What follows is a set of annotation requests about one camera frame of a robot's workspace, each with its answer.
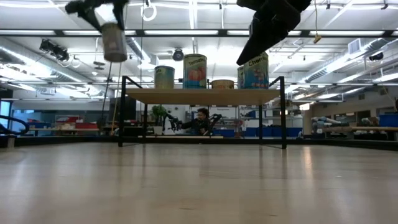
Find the colorful can label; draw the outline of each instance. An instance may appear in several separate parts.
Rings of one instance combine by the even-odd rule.
[[[183,88],[206,88],[206,56],[200,54],[188,54],[184,56],[183,66]]]
[[[238,68],[238,89],[243,89],[244,86],[244,69],[243,66]]]
[[[211,88],[233,90],[234,81],[232,80],[215,80],[211,82]]]
[[[155,88],[173,89],[174,88],[174,68],[170,66],[155,67]]]
[[[262,53],[243,65],[243,88],[268,89],[268,55]]]

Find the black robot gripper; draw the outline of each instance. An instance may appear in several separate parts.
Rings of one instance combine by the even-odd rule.
[[[285,39],[300,23],[300,13],[311,0],[238,0],[237,4],[255,10],[249,26],[249,40],[236,62],[242,65]]]
[[[95,8],[100,7],[102,4],[113,4],[113,15],[118,22],[118,27],[120,30],[124,30],[123,8],[128,2],[129,0],[76,0],[70,1],[65,6],[65,10],[68,14],[77,13],[78,17],[83,18],[102,33],[100,23],[95,17]]]

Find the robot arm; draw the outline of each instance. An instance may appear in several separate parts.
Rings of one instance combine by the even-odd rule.
[[[300,13],[311,0],[238,0],[237,5],[255,10],[250,38],[236,62],[242,65],[285,39],[300,23]]]

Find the wooden table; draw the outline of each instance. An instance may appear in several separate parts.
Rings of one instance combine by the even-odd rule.
[[[138,88],[126,89],[127,80],[135,84]],[[148,104],[160,105],[258,105],[259,111],[265,103],[280,97],[281,126],[282,126],[282,149],[286,148],[286,116],[285,116],[285,81],[284,77],[276,78],[270,86],[279,82],[280,90],[265,89],[242,89],[242,90],[223,90],[223,89],[154,89],[142,88],[127,76],[122,77],[121,96],[128,95],[145,104],[144,107],[144,130],[143,142],[146,138],[146,124]],[[121,98],[121,108],[125,107],[126,99]],[[123,146],[124,141],[124,110],[120,110],[119,115],[119,142],[118,146]],[[262,144],[262,113],[259,113],[259,143]]]

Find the desk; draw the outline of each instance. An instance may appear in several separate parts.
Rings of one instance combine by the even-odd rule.
[[[328,127],[322,128],[324,133],[347,133],[348,138],[354,138],[355,131],[386,131],[386,132],[398,132],[398,128],[395,127]]]
[[[127,80],[138,88],[126,89]],[[279,90],[265,89],[243,89],[243,90],[222,90],[222,89],[153,89],[142,88],[139,84],[127,76],[122,77],[121,96],[129,95],[145,104],[144,122],[142,131],[142,142],[146,139],[148,104],[160,105],[258,105],[259,111],[265,103],[280,97],[281,126],[282,126],[282,149],[286,149],[286,115],[285,115],[285,79],[276,78],[269,86],[279,82]],[[118,146],[123,146],[124,141],[124,107],[125,97],[121,98],[119,115],[119,141]],[[262,113],[259,113],[259,144],[262,144]]]
[[[65,132],[65,131],[99,131],[98,128],[75,128],[75,129],[61,129],[61,128],[30,128],[29,131],[34,131],[34,136],[37,137],[39,135],[39,131],[58,131],[58,132]]]

